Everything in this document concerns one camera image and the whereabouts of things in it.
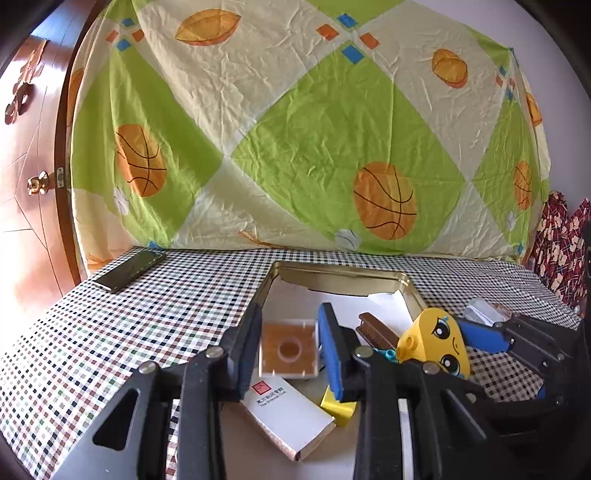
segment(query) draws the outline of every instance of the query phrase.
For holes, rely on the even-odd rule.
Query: yellow toy figure head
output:
[[[442,309],[425,309],[413,325],[400,337],[396,358],[404,362],[414,358],[421,362],[437,362],[448,373],[468,378],[470,362],[460,327]]]

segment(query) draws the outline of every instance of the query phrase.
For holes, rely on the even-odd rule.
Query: white wall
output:
[[[544,117],[550,186],[569,211],[591,197],[591,100],[548,32],[514,0],[415,0],[513,47]]]

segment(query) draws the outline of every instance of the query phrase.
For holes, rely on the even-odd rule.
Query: bed sheet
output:
[[[89,270],[131,245],[520,261],[548,195],[518,56],[411,0],[113,0],[68,123]]]

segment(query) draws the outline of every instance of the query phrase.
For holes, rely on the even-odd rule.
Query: wooden door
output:
[[[63,181],[67,87],[102,4],[63,2],[0,78],[0,105],[9,106],[0,122],[0,352],[80,282]]]

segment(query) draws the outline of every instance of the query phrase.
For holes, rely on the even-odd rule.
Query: brass handle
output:
[[[45,195],[49,191],[49,174],[42,171],[38,177],[31,177],[27,181],[27,191],[29,195]]]

